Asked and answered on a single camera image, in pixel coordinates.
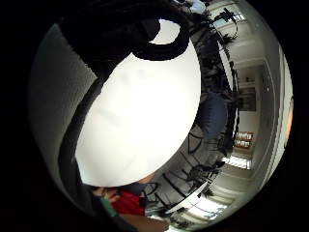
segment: hand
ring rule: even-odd
[[[96,196],[103,196],[109,203],[116,202],[120,199],[120,195],[117,194],[118,190],[116,188],[104,188],[100,187],[93,191]]]

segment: black strap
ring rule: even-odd
[[[130,30],[150,19],[178,23],[179,35],[172,43],[154,44]],[[109,74],[130,52],[140,59],[170,60],[183,54],[189,42],[186,18],[166,0],[97,1],[59,24],[73,49],[98,76],[102,66]]]

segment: desk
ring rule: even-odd
[[[195,191],[193,191],[191,194],[189,194],[184,200],[182,200],[180,203],[178,203],[176,206],[174,206],[172,209],[169,209],[165,214],[171,214],[181,208],[190,208],[197,204],[200,201],[200,198],[198,195],[205,189],[209,188],[211,186],[211,183],[204,182],[199,188],[197,188]]]
[[[179,32],[178,24],[160,24],[155,42]],[[128,55],[104,83],[79,135],[75,155],[83,183],[122,186],[160,168],[187,137],[200,94],[200,64],[192,42],[168,61]]]
[[[226,74],[226,77],[228,78],[228,82],[229,82],[229,86],[231,88],[231,90],[233,89],[233,75],[232,75],[232,70],[231,70],[231,66],[230,66],[230,61],[225,53],[225,50],[223,49],[222,45],[220,44],[220,42],[218,42],[219,45],[219,54],[220,54],[220,58],[223,64],[223,69],[224,72]]]

